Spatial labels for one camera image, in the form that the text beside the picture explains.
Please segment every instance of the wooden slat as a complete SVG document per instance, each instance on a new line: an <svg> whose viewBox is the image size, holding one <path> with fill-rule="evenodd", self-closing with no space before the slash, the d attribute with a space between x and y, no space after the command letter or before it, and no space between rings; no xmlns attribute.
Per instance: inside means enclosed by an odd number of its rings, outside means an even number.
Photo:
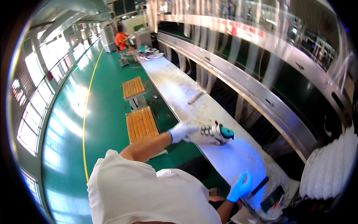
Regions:
<svg viewBox="0 0 358 224"><path fill-rule="evenodd" d="M136 140L140 140L140 135L139 135L139 130L138 130L138 125L137 125L137 120L135 119L135 111L131 113L132 114L132 122L134 125L134 131L135 131L135 137Z"/></svg>
<svg viewBox="0 0 358 224"><path fill-rule="evenodd" d="M126 115L128 137L129 137L129 142L133 143L131 123L130 123L130 121L129 121L129 116L130 116L130 114L127 114L127 115Z"/></svg>
<svg viewBox="0 0 358 224"><path fill-rule="evenodd" d="M145 129L144 120L143 120L143 109L138 110L138 112L139 112L138 116L139 116L139 120L140 120L140 126L141 126L142 132L143 132L143 138L148 139L147 131Z"/></svg>
<svg viewBox="0 0 358 224"><path fill-rule="evenodd" d="M158 128L156 127L155 125L155 121L154 121L154 117L153 117L153 113L152 113L152 110L150 109L150 107L147 107L148 108L148 112L151 116L150 117L150 121L152 123L152 126L153 126L153 129L154 129L154 133L155 135L159 135L159 132L158 132Z"/></svg>
<svg viewBox="0 0 358 224"><path fill-rule="evenodd" d="M129 113L128 115L130 116L129 117L129 122L130 122L130 126L131 126L131 131L132 131L132 138L133 138L132 143L135 143L137 141L137 136L135 135L135 130L134 130L133 114Z"/></svg>
<svg viewBox="0 0 358 224"><path fill-rule="evenodd" d="M147 124L148 124L148 128L149 128L149 131L150 131L150 135L152 137L155 136L155 132L154 132L154 128L153 128L153 125L152 125L152 121L150 120L150 116L153 116L152 114L149 114L149 110L148 108L144 108L144 111L145 111L145 116L147 118Z"/></svg>
<svg viewBox="0 0 358 224"><path fill-rule="evenodd" d="M132 80L129 80L128 84L129 84L129 90L131 92L130 95L133 96L135 93L133 91L133 82L132 82Z"/></svg>
<svg viewBox="0 0 358 224"><path fill-rule="evenodd" d="M142 88L142 91L145 91L142 79L140 77L139 77L139 83L140 83L140 87Z"/></svg>
<svg viewBox="0 0 358 224"><path fill-rule="evenodd" d="M128 97L128 85L127 82L123 83L123 95L124 97Z"/></svg>
<svg viewBox="0 0 358 224"><path fill-rule="evenodd" d="M134 79L134 81L135 81L136 87L138 88L138 91L139 91L139 92L143 92L143 90L142 90L142 88L141 88L141 86L140 86L140 83L139 83L139 77L136 77L136 78Z"/></svg>
<svg viewBox="0 0 358 224"><path fill-rule="evenodd" d="M134 90L135 94L137 94L137 93L139 93L139 90L137 90L138 86L135 83L135 79L132 79L132 81L133 81L133 90Z"/></svg>
<svg viewBox="0 0 358 224"><path fill-rule="evenodd" d="M140 127L140 120L139 120L138 111L134 111L133 113L134 113L134 116L135 116L138 132L139 132L139 139L144 140L143 131L142 131L142 128Z"/></svg>
<svg viewBox="0 0 358 224"><path fill-rule="evenodd" d="M150 128L149 128L149 124L148 124L148 122L151 122L151 121L150 121L150 119L147 119L147 108L143 108L142 116L143 116L143 122L144 122L145 130L147 132L148 138L151 138L152 134L150 132Z"/></svg>
<svg viewBox="0 0 358 224"><path fill-rule="evenodd" d="M138 79L138 78L139 78L139 77L133 79L133 81L134 81L134 84L135 84L135 90L137 91L137 93L140 93L140 92L142 92L142 91L141 91L141 89L139 88L138 83L137 83L137 79Z"/></svg>

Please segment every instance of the orange shirt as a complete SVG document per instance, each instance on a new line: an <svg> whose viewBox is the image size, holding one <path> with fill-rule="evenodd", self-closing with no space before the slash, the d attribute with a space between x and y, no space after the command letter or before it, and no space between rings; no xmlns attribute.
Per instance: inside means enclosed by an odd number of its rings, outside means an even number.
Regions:
<svg viewBox="0 0 358 224"><path fill-rule="evenodd" d="M116 35L116 45L119 47L120 50L123 50L124 48L126 48L126 44L125 43L121 43L122 41L124 41L126 39L126 36L128 36L125 33L117 33Z"/></svg>

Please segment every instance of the pile of shoes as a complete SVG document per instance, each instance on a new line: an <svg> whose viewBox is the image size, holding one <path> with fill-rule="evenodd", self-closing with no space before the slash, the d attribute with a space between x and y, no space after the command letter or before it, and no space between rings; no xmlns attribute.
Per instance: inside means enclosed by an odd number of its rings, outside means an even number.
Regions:
<svg viewBox="0 0 358 224"><path fill-rule="evenodd" d="M158 49L156 48L149 48L147 45L144 45L140 48L138 48L139 51L139 57L140 59L149 61L151 59L155 58L161 58L163 57L163 53L160 53Z"/></svg>

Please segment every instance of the blue glove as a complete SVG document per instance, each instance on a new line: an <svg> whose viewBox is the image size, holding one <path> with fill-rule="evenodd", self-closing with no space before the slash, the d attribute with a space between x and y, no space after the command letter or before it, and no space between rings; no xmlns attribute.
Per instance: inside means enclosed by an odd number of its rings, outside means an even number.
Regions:
<svg viewBox="0 0 358 224"><path fill-rule="evenodd" d="M234 203L237 202L237 200L239 200L239 198L242 195L249 192L249 190L251 189L251 182L252 182L252 177L249 171L246 171L246 173L241 173L237 181L231 187L229 195L227 196L226 200Z"/></svg>
<svg viewBox="0 0 358 224"><path fill-rule="evenodd" d="M179 122L172 129L169 129L168 132L171 136L171 143L178 143L181 140L188 142L188 134L195 132L199 129L198 126L191 125L190 122Z"/></svg>

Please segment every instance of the black tool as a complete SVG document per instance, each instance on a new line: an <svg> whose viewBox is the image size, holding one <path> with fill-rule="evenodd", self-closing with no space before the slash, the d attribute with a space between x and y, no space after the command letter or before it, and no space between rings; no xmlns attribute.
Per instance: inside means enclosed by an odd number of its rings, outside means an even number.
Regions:
<svg viewBox="0 0 358 224"><path fill-rule="evenodd" d="M261 209L267 213L270 209L276 208L284 194L285 192L283 188L278 186L267 198L265 198L265 200L260 203Z"/></svg>
<svg viewBox="0 0 358 224"><path fill-rule="evenodd" d="M266 183L268 182L268 177L265 177L261 183L249 194L249 196L247 197L247 199L252 198L252 196L254 196L258 190L260 190Z"/></svg>

